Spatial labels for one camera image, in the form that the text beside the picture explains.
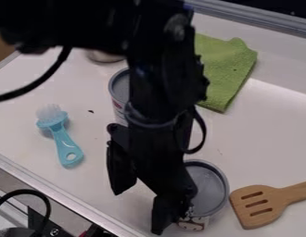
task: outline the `wooden spatula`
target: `wooden spatula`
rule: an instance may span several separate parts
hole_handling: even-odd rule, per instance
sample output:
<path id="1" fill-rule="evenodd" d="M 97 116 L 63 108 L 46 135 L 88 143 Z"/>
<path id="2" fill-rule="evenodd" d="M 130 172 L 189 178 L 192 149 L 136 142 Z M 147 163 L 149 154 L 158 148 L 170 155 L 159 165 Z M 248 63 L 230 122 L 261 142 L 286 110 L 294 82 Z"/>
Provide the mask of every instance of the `wooden spatula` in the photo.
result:
<path id="1" fill-rule="evenodd" d="M 306 181 L 282 189 L 252 185 L 230 194 L 231 205 L 246 230 L 272 223 L 288 205 L 305 199 Z"/>

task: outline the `white table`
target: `white table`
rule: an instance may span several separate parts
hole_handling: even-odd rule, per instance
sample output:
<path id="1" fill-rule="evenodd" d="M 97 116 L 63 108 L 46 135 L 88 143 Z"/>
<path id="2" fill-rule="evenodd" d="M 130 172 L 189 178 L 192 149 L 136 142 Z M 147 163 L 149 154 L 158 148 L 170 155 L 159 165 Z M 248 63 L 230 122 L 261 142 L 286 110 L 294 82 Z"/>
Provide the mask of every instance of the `white table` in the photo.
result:
<path id="1" fill-rule="evenodd" d="M 199 109 L 209 135 L 202 151 L 187 158 L 217 165 L 227 175 L 231 190 L 306 181 L 306 39 L 201 15 L 194 22 L 198 32 L 242 38 L 259 51 L 259 61 L 225 114 Z M 58 52 L 19 56 L 0 69 L 0 93 L 40 76 Z M 139 181 L 114 196 L 108 183 L 106 127 L 114 121 L 108 81 L 125 66 L 93 65 L 82 50 L 74 50 L 53 79 L 20 99 L 0 104 L 0 168 L 120 236 L 153 236 L 149 230 L 154 194 Z M 35 126 L 36 109 L 50 103 L 69 112 L 68 132 L 85 153 L 77 168 L 61 167 L 54 142 Z M 195 127 L 192 143 L 199 139 Z M 173 225 L 164 232 L 164 236 L 188 234 L 306 236 L 306 201 L 291 206 L 276 223 L 254 231 L 242 230 L 228 207 L 206 231 L 186 232 Z"/>

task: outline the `green cloth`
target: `green cloth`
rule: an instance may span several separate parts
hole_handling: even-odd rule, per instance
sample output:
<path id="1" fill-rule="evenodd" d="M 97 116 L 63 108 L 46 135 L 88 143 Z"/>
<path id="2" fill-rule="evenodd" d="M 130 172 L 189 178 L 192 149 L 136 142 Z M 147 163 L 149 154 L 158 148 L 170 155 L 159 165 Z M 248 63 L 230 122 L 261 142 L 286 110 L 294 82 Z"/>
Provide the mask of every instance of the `green cloth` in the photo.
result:
<path id="1" fill-rule="evenodd" d="M 239 38 L 223 41 L 200 34 L 196 35 L 196 53 L 201 55 L 204 74 L 210 80 L 208 99 L 198 104 L 223 113 L 251 72 L 258 53 Z"/>

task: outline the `light blue brush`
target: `light blue brush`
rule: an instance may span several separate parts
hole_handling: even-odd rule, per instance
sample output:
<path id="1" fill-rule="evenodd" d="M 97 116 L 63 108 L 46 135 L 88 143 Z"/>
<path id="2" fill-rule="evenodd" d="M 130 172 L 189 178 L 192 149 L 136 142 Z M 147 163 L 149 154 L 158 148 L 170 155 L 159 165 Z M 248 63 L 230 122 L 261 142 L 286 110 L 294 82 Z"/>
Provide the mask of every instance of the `light blue brush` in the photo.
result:
<path id="1" fill-rule="evenodd" d="M 53 133 L 62 166 L 72 168 L 78 165 L 83 160 L 83 151 L 64 128 L 64 123 L 68 119 L 67 112 L 61 111 L 58 105 L 48 105 L 39 109 L 36 115 L 39 119 L 37 127 L 42 130 L 49 129 Z"/>

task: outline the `black cable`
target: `black cable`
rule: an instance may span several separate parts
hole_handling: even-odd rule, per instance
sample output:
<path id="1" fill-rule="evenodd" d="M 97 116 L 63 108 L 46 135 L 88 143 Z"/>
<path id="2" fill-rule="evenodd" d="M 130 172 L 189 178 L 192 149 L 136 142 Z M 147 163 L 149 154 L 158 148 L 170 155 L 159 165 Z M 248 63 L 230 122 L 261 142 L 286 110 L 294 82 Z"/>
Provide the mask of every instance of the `black cable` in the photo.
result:
<path id="1" fill-rule="evenodd" d="M 45 213 L 44 219 L 43 219 L 41 225 L 39 226 L 39 228 L 37 230 L 35 230 L 35 232 L 31 235 L 31 237 L 42 236 L 43 229 L 45 228 L 45 226 L 46 226 L 46 224 L 49 220 L 49 217 L 51 216 L 51 210 L 52 210 L 51 204 L 50 204 L 48 198 L 44 194 L 42 194 L 41 192 L 35 191 L 35 190 L 20 189 L 20 190 L 13 191 L 11 193 L 7 193 L 6 195 L 0 197 L 0 205 L 2 205 L 4 202 L 6 202 L 9 198 L 11 198 L 13 196 L 17 196 L 17 195 L 22 195 L 22 194 L 30 194 L 30 195 L 40 197 L 45 202 L 46 213 Z"/>
<path id="2" fill-rule="evenodd" d="M 57 58 L 57 61 L 53 64 L 51 68 L 49 68 L 49 70 L 45 74 L 43 74 L 39 79 L 33 81 L 32 83 L 24 87 L 18 88 L 17 90 L 9 93 L 0 94 L 0 102 L 14 99 L 16 97 L 29 93 L 30 91 L 34 90 L 35 88 L 46 82 L 59 69 L 63 62 L 66 61 L 66 59 L 70 55 L 71 49 L 72 47 L 64 46 Z"/>

